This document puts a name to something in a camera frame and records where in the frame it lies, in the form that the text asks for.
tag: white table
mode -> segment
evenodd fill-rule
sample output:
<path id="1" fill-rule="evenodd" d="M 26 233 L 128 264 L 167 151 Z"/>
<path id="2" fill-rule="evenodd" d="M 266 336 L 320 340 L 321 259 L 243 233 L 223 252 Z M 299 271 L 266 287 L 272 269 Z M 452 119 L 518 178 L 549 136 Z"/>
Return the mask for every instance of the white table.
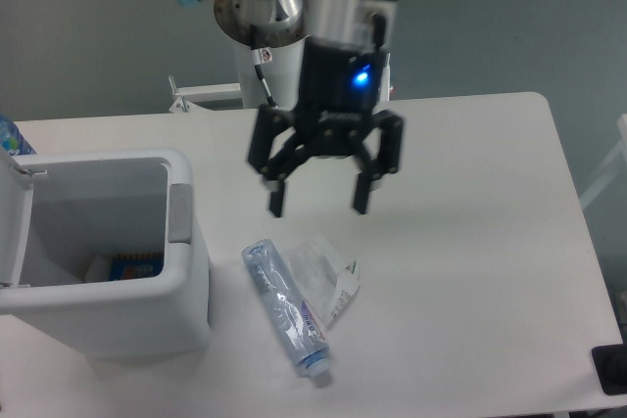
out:
<path id="1" fill-rule="evenodd" d="M 536 94 L 393 102 L 403 167 L 350 209 L 355 167 L 312 161 L 285 217 L 245 163 L 255 112 L 24 122 L 40 153 L 174 146 L 193 164 L 213 258 L 209 349 L 92 361 L 0 318 L 2 416 L 469 418 L 624 405 L 590 350 L 620 342 L 546 101 Z M 362 262 L 327 333 L 333 382 L 297 378 L 240 251 L 322 233 Z"/>

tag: blue led light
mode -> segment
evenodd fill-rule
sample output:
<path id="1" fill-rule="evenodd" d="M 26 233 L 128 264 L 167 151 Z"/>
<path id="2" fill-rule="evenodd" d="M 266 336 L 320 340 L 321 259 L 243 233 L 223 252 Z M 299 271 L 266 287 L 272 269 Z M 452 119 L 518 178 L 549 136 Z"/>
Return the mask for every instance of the blue led light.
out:
<path id="1" fill-rule="evenodd" d="M 369 82 L 370 76 L 365 70 L 358 72 L 358 74 L 353 77 L 353 85 L 358 88 L 366 87 Z"/>

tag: bottle cap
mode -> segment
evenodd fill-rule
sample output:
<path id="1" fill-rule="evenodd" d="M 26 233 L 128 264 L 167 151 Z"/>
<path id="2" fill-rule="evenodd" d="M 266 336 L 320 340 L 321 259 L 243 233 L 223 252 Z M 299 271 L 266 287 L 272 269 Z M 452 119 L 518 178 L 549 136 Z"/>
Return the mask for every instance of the bottle cap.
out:
<path id="1" fill-rule="evenodd" d="M 329 370 L 329 361 L 326 357 L 319 359 L 310 367 L 307 368 L 307 373 L 313 379 L 314 377 L 319 376 L 320 374 L 324 374 Z"/>

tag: plastic bottle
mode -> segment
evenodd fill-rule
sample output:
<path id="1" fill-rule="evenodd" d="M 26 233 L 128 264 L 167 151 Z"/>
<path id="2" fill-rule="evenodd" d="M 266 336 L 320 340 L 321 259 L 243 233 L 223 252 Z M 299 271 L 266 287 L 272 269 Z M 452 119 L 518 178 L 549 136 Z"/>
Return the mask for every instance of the plastic bottle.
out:
<path id="1" fill-rule="evenodd" d="M 2 115 L 0 115 L 0 145 L 10 156 L 35 154 L 15 123 Z"/>
<path id="2" fill-rule="evenodd" d="M 259 241 L 246 248 L 242 257 L 299 374 L 315 378 L 328 371 L 329 346 L 272 241 Z"/>

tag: gray floor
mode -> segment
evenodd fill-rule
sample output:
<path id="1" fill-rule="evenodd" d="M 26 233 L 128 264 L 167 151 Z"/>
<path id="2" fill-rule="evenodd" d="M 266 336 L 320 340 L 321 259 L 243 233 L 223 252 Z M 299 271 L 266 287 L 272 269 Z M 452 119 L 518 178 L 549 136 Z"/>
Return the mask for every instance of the gray floor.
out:
<path id="1" fill-rule="evenodd" d="M 0 112 L 14 119 L 161 113 L 169 74 L 235 81 L 210 4 L 0 0 L 0 12 Z M 581 190 L 627 113 L 626 25 L 627 0 L 402 0 L 396 98 L 538 91 Z M 608 282 L 627 287 L 627 176 L 587 218 Z"/>

